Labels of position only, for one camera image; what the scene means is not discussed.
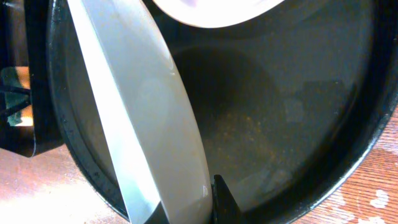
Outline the grey plate with sauce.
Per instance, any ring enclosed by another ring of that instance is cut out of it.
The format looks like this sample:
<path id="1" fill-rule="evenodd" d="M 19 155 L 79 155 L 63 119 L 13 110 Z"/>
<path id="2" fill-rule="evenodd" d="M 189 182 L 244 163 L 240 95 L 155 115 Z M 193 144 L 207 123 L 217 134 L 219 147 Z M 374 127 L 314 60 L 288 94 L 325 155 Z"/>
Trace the grey plate with sauce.
<path id="1" fill-rule="evenodd" d="M 212 193 L 187 92 L 142 1 L 69 0 L 127 214 L 162 205 L 170 223 L 208 223 Z"/>

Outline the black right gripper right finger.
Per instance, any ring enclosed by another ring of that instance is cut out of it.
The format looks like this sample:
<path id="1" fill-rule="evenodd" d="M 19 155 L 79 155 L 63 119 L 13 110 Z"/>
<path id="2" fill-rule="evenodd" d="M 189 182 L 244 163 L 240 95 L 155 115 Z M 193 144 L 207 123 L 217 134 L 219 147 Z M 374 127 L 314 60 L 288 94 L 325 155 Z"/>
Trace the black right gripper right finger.
<path id="1" fill-rule="evenodd" d="M 240 211 L 226 182 L 221 175 L 214 175 L 212 224 L 246 224 L 247 221 Z"/>

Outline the green and yellow sponge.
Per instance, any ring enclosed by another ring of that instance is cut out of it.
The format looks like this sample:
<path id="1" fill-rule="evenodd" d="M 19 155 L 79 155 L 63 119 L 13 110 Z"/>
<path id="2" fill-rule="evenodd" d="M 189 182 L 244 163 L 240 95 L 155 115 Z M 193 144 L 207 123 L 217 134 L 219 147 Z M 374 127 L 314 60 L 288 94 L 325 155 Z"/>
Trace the green and yellow sponge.
<path id="1" fill-rule="evenodd" d="M 1 70 L 1 81 L 3 85 L 30 90 L 30 74 L 28 67 L 6 67 Z M 17 105 L 30 99 L 28 94 L 4 93 L 6 109 L 15 108 Z M 7 118 L 10 126 L 33 126 L 32 105 L 26 106 Z"/>

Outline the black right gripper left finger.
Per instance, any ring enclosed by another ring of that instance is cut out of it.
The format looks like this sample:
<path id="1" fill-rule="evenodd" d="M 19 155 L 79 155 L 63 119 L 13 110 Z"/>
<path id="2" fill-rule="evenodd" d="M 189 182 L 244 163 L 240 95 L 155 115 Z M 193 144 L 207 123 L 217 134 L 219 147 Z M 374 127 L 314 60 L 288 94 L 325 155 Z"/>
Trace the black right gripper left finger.
<path id="1" fill-rule="evenodd" d="M 149 214 L 145 224 L 169 224 L 162 202 L 159 201 L 156 207 L 154 205 L 154 203 L 146 204 L 146 210 L 149 211 Z"/>

